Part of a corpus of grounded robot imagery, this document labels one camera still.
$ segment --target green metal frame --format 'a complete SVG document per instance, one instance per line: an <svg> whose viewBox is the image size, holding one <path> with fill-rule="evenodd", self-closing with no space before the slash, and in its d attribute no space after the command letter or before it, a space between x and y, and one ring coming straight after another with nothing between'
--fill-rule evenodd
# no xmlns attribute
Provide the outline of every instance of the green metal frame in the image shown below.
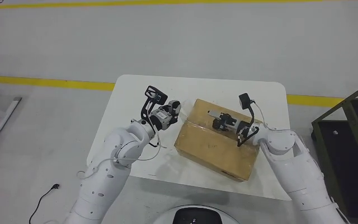
<svg viewBox="0 0 358 224"><path fill-rule="evenodd" d="M351 101L356 99L357 97L358 97L358 91L350 95L348 98L344 99L342 102L340 102L339 104L337 104L336 106L334 106L333 108L331 108L322 116L320 116L319 118L317 118L312 122L313 133L317 140L316 150L319 159L319 165L321 169L326 173L326 177L324 178L324 181L326 183L327 190L329 194L336 200L337 204L339 205L341 211L344 214L347 213L347 208L346 205L344 204L341 190L338 186L337 177L335 175L335 172L333 171L331 160L329 159L328 152L327 152L327 147L324 144L323 136L318 123L322 121L324 118L326 118L327 116L329 116L330 114L332 114L333 112L335 112L336 110L338 110L339 108L343 108L349 126L358 144L358 116L351 103Z"/></svg>

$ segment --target concrete floor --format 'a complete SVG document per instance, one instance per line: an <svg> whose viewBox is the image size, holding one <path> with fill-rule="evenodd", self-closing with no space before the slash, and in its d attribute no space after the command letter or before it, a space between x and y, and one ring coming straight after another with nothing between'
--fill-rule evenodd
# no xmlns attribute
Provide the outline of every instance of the concrete floor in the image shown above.
<svg viewBox="0 0 358 224"><path fill-rule="evenodd" d="M11 1L27 2L57 1ZM358 86L357 9L358 1L328 1L1 10L0 76L276 81L288 94L347 97ZM55 183L61 188L44 198L33 223L61 223L111 92L0 84L0 109L18 95L23 100L0 132L1 223L26 223ZM310 123L327 110L289 105L291 127L310 148ZM103 223L152 223L189 203L242 224L303 223L292 202L134 177Z"/></svg>
<svg viewBox="0 0 358 224"><path fill-rule="evenodd" d="M61 223L77 197L80 180L75 175L86 168L111 92L4 84L0 90L3 107L14 96L23 96L0 132L2 223L26 223L40 196L55 183L61 188L44 198L33 223ZM291 127L308 145L310 121L326 110L289 105ZM103 223L152 223L163 211L189 203L217 207L243 224L303 223L291 201L134 177L129 178Z"/></svg>

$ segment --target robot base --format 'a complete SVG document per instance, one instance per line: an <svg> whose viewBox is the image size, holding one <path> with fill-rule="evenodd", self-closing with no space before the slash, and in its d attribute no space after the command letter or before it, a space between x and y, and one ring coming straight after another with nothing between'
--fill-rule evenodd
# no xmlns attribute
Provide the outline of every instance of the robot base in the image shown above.
<svg viewBox="0 0 358 224"><path fill-rule="evenodd" d="M153 224L239 224L239 222L216 208L187 205L164 212Z"/></svg>

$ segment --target black bracket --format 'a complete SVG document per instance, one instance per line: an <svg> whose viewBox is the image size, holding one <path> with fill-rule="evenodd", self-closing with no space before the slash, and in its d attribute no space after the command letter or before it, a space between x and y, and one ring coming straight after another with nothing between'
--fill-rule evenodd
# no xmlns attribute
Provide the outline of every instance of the black bracket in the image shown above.
<svg viewBox="0 0 358 224"><path fill-rule="evenodd" d="M150 124L149 117L147 116L147 114L149 114L149 116L150 116L150 112L152 112L155 104L164 105L168 99L168 96L153 86L148 86L148 88L144 94L147 97L147 100L142 107L142 110L140 112L140 117Z"/></svg>

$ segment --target yellow floor line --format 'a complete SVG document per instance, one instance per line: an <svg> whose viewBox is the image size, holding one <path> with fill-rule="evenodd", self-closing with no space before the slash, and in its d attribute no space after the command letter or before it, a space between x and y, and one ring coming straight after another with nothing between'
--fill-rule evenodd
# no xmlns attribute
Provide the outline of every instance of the yellow floor line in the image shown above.
<svg viewBox="0 0 358 224"><path fill-rule="evenodd" d="M289 2L326 2L333 0L132 0L108 2L56 2L33 4L0 4L4 8L54 8L54 7L103 7L148 4L198 4L198 3L289 3Z"/></svg>
<svg viewBox="0 0 358 224"><path fill-rule="evenodd" d="M0 83L7 83L13 85L59 87L59 88L79 88L84 90L103 90L103 91L112 91L115 85L114 83L108 83L108 82L49 80L43 78L20 78L20 77L5 77L5 76L0 76ZM342 98L335 98L335 97L303 96L303 95L287 94L288 104L293 104L293 105L325 106L331 108L337 105L342 100L343 100Z"/></svg>

